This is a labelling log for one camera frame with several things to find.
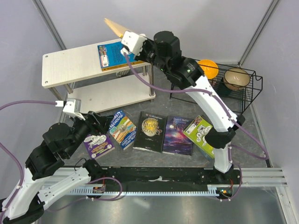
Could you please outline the green cartoon book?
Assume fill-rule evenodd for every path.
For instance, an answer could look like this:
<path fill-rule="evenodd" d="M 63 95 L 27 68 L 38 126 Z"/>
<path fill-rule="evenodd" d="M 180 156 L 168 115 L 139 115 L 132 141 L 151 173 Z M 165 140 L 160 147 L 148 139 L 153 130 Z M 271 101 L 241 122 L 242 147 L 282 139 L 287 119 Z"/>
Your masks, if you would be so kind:
<path fill-rule="evenodd" d="M 183 133 L 191 140 L 199 149 L 202 149 L 209 155 L 214 156 L 213 147 L 206 141 L 206 135 L 212 129 L 212 125 L 209 124 L 202 116 L 197 116 L 189 126 L 187 126 Z"/>

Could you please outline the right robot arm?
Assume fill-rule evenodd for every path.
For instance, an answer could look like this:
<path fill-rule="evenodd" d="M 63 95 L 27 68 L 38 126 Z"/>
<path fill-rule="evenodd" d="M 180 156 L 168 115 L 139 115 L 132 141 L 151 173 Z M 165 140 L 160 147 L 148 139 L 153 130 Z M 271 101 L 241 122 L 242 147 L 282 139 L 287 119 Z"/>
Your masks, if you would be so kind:
<path fill-rule="evenodd" d="M 228 145 L 245 118 L 229 110 L 194 59 L 182 56 L 180 41 L 172 32 L 158 32 L 153 40 L 136 35 L 129 49 L 136 60 L 159 68 L 174 86 L 185 90 L 208 116 L 213 128 L 205 140 L 214 149 L 214 178 L 226 183 L 231 178 Z"/>

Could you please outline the blue paperback book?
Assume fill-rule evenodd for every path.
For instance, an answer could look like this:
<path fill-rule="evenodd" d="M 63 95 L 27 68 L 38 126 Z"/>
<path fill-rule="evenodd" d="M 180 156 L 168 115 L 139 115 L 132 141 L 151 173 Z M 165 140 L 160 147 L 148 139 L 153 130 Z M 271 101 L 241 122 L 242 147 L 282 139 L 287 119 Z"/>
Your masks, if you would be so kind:
<path fill-rule="evenodd" d="M 127 67 L 125 57 L 121 54 L 121 42 L 98 45 L 98 54 L 102 71 Z"/>

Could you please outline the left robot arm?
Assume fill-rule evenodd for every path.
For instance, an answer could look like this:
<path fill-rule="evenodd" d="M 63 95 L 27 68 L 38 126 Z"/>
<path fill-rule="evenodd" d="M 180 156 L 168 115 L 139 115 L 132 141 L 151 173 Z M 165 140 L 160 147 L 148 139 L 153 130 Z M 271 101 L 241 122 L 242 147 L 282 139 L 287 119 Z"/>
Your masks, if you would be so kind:
<path fill-rule="evenodd" d="M 89 182 L 99 183 L 103 169 L 96 160 L 89 159 L 68 177 L 42 189 L 44 183 L 64 166 L 64 161 L 74 154 L 87 135 L 106 134 L 112 119 L 112 115 L 100 116 L 89 112 L 82 119 L 74 118 L 72 127 L 66 123 L 52 125 L 43 134 L 41 145 L 27 158 L 14 192 L 1 200 L 1 221 L 5 224 L 32 224 L 71 190 Z"/>

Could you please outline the yellow hardcover book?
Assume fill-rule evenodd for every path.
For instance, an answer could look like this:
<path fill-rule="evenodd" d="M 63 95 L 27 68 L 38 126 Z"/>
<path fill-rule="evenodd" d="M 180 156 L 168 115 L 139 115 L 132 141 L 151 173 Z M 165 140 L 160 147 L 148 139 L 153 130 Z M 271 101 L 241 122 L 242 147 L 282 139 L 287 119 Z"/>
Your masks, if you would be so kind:
<path fill-rule="evenodd" d="M 110 19 L 105 18 L 104 22 L 108 25 L 108 27 L 121 39 L 139 39 L 146 40 L 145 35 L 137 34 L 133 32 L 131 29 L 126 28 Z"/>

